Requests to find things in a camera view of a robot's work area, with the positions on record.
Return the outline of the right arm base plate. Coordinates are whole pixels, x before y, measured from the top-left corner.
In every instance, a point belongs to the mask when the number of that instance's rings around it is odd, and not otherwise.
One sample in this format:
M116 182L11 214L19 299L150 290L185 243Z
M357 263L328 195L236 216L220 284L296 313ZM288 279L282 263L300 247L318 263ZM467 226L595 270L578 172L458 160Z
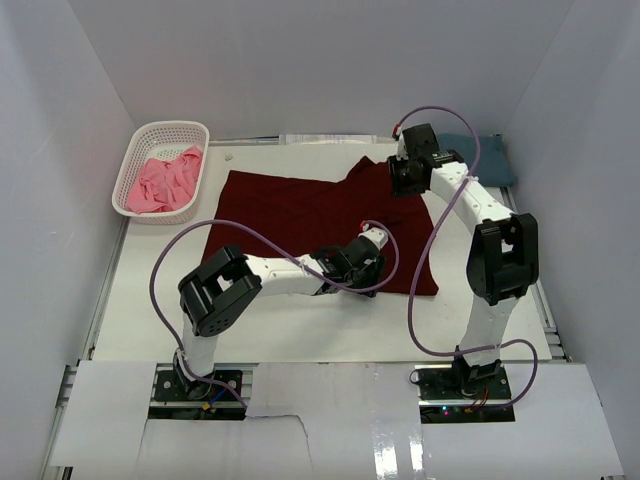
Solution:
M512 423L512 406L497 408L511 400L504 367L496 376L463 385L446 366L414 369L409 382L418 389L423 425Z

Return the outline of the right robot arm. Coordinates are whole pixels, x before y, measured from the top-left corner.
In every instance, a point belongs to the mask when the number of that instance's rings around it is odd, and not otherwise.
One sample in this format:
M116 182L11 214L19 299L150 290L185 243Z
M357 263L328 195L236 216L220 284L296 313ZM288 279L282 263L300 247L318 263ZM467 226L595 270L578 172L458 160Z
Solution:
M539 277L538 223L500 204L454 150L443 150L430 124L392 137L397 153L387 159L396 197L434 193L471 234L466 278L473 293L466 331L445 378L461 397L484 391L501 368L500 345L518 301Z

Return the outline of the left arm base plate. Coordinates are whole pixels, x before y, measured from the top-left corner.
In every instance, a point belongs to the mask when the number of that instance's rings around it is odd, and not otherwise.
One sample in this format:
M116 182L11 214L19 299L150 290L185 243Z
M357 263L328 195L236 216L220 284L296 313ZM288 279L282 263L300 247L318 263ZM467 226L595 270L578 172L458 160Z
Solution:
M197 382L185 387L174 370L159 370L148 410L151 420L242 421L245 408L224 387Z

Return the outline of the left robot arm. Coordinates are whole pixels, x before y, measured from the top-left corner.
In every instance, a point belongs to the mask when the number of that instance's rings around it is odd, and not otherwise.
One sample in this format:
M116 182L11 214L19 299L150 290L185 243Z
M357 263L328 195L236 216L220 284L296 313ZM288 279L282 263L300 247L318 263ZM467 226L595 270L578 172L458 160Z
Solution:
M336 293L336 284L362 290L379 284L385 265L381 250L387 241L386 232L372 228L345 247L326 247L293 261L223 247L178 285L184 352L174 355L177 387L191 399L209 392L218 336L255 298L319 296Z

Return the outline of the dark red t shirt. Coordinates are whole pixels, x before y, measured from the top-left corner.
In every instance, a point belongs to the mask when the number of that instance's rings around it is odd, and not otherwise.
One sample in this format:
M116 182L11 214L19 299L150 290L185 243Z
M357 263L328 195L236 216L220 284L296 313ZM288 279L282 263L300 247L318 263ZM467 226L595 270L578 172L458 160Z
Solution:
M338 182L232 171L215 217L218 223L209 231L205 258L226 245L236 245L246 255L275 256L273 249L228 226L228 221L241 223L301 256L323 247L347 246L363 221L375 220L395 238L382 251L386 259L383 291L407 294L414 290L434 296L439 290L428 265L415 269L433 231L423 199L393 197L387 165L368 157L361 158Z

